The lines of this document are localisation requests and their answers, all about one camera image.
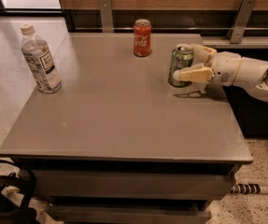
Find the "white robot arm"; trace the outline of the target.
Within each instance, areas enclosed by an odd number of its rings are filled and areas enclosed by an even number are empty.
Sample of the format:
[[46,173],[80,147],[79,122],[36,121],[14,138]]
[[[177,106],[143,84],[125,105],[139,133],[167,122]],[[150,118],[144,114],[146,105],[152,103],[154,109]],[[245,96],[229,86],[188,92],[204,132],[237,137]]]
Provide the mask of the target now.
[[170,81],[175,81],[176,86],[190,83],[197,91],[203,91],[208,83],[235,86],[268,103],[268,62],[229,51],[217,52],[199,44],[178,44],[175,51],[190,56],[192,61],[187,67],[176,66],[170,71]]

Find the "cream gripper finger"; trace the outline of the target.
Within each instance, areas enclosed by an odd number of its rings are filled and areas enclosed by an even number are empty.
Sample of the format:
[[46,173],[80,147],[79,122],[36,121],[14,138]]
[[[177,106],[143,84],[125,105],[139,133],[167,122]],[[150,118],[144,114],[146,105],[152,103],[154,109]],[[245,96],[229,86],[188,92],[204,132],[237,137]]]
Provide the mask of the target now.
[[208,63],[210,58],[217,53],[215,49],[202,46],[199,44],[192,44],[194,57],[201,63]]
[[205,83],[215,77],[214,71],[210,67],[198,63],[192,67],[182,68],[173,73],[173,79],[176,81]]

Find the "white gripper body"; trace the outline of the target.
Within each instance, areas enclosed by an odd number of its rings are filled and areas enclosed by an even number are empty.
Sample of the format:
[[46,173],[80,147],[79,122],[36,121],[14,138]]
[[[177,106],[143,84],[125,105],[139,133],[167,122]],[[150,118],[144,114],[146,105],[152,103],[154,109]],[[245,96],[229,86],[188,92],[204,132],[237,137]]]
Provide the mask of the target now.
[[213,83],[231,86],[236,77],[242,57],[237,53],[223,51],[213,56],[211,68],[214,72]]

